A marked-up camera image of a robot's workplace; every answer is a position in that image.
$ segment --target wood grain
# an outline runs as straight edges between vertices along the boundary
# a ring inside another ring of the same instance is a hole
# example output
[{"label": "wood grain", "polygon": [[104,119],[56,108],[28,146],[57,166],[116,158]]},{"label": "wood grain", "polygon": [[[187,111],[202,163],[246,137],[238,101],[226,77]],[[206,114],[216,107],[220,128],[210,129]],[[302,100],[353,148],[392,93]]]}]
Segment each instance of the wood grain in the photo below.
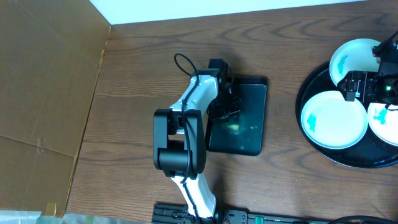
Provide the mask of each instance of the wood grain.
[{"label": "wood grain", "polygon": [[303,80],[340,45],[383,40],[397,27],[396,1],[113,26],[68,211],[149,222],[154,203],[185,203],[152,160],[153,113],[188,86],[173,61],[181,52],[198,68],[222,57],[239,76],[269,79],[261,154],[208,153],[206,178],[222,205],[298,217],[398,220],[397,167],[360,170],[330,161],[305,140],[294,110]]}]

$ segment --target black tray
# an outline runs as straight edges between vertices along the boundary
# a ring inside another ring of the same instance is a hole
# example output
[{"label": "black tray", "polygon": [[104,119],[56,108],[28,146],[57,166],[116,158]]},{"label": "black tray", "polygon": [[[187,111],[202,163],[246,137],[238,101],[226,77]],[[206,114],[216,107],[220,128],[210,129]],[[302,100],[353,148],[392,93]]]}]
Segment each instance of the black tray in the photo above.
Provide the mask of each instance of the black tray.
[{"label": "black tray", "polygon": [[[268,84],[265,78],[235,78],[232,93],[241,99],[238,117],[207,122],[206,146],[211,152],[256,156],[262,149]],[[229,127],[238,125],[238,131]]]},{"label": "black tray", "polygon": [[337,90],[329,74],[329,62],[315,69],[300,87],[296,99],[296,119],[307,141],[327,158],[356,168],[381,168],[398,162],[398,147],[379,139],[368,126],[363,138],[354,146],[346,149],[328,149],[319,146],[304,133],[301,124],[301,111],[305,103],[318,93]]}]

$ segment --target white bowl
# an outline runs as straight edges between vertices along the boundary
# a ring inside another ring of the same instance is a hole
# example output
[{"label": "white bowl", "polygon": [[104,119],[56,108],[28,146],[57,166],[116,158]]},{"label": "white bowl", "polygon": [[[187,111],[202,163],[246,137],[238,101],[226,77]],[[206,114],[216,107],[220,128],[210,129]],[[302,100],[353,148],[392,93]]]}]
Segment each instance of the white bowl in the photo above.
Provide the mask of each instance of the white bowl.
[{"label": "white bowl", "polygon": [[301,112],[301,125],[316,144],[345,149],[365,135],[368,117],[357,99],[348,102],[339,91],[325,91],[306,102]]},{"label": "white bowl", "polygon": [[377,72],[379,64],[373,57],[372,47],[380,42],[371,39],[356,39],[343,44],[333,54],[329,72],[333,83],[337,86],[349,71]]},{"label": "white bowl", "polygon": [[[368,107],[368,122],[380,139],[398,146],[398,111],[389,111],[385,106],[385,104],[371,103]],[[398,106],[390,106],[389,109],[398,109]]]}]

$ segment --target cardboard wall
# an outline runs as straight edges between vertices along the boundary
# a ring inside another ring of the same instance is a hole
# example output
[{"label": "cardboard wall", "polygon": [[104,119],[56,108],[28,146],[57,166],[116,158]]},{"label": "cardboard wall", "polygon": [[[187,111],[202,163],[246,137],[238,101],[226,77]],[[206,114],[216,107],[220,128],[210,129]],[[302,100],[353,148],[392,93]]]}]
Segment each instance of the cardboard wall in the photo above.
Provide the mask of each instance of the cardboard wall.
[{"label": "cardboard wall", "polygon": [[89,1],[0,1],[0,209],[65,213],[109,30]]}]

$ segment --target white wall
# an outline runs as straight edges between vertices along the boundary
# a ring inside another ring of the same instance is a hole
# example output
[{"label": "white wall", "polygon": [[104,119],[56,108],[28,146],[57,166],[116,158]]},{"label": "white wall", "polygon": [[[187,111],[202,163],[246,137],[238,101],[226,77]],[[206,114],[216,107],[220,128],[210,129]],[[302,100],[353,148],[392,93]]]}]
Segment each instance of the white wall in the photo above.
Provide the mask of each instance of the white wall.
[{"label": "white wall", "polygon": [[90,0],[111,25],[360,0]]}]

